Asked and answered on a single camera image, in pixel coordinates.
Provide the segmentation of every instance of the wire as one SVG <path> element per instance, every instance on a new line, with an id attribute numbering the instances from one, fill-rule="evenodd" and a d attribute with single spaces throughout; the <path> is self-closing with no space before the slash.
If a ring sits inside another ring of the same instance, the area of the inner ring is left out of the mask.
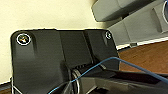
<path id="1" fill-rule="evenodd" d="M 140 66 L 137 66 L 137 65 L 135 65 L 135 64 L 129 63 L 129 62 L 127 62 L 127 61 L 125 61 L 125 60 L 122 60 L 122 59 L 120 59 L 120 58 L 117 58 L 117 57 L 110 57 L 110 58 L 107 58 L 107 59 L 101 61 L 100 63 L 94 65 L 94 66 L 91 67 L 91 68 L 89 68 L 87 71 L 85 71 L 83 74 L 81 74 L 81 75 L 80 75 L 79 77 L 77 77 L 76 79 L 70 81 L 70 83 L 75 82 L 76 80 L 80 79 L 83 75 L 85 75 L 86 73 L 88 73 L 88 72 L 91 71 L 92 69 L 96 68 L 96 67 L 99 66 L 100 64 L 102 64 L 102 63 L 104 63 L 104 62 L 106 62 L 106 61 L 112 60 L 112 59 L 121 61 L 121 62 L 123 62 L 123 63 L 125 63 L 125 64 L 127 64 L 127 65 L 130 65 L 130 66 L 135 67 L 135 68 L 137 68 L 137 69 L 139 69 L 139 70 L 141 70 L 141 71 L 144 71 L 145 73 L 147 73 L 147 74 L 149 74 L 149 75 L 151 75 L 151 76 L 153 76 L 153 77 L 155 77 L 155 78 L 157 78 L 157 79 L 159 79 L 159 80 L 165 82 L 166 84 L 168 84 L 168 79 L 166 79 L 166 78 L 164 78 L 164 77 L 162 77 L 162 76 L 159 76 L 159 75 L 157 75 L 157 74 L 155 74 L 155 73 L 153 73 L 153 72 L 151 72 L 151 71 L 148 71 L 148 70 L 146 70 L 146 69 L 144 69 L 144 68 L 142 68 L 142 67 L 140 67 Z"/>
<path id="2" fill-rule="evenodd" d="M 51 90 L 48 94 L 51 94 L 52 92 L 54 92 L 55 90 L 59 89 L 61 86 L 67 84 L 68 82 L 64 82 L 62 84 L 60 84 L 59 86 L 57 86 L 56 88 L 54 88 L 53 90 Z"/>

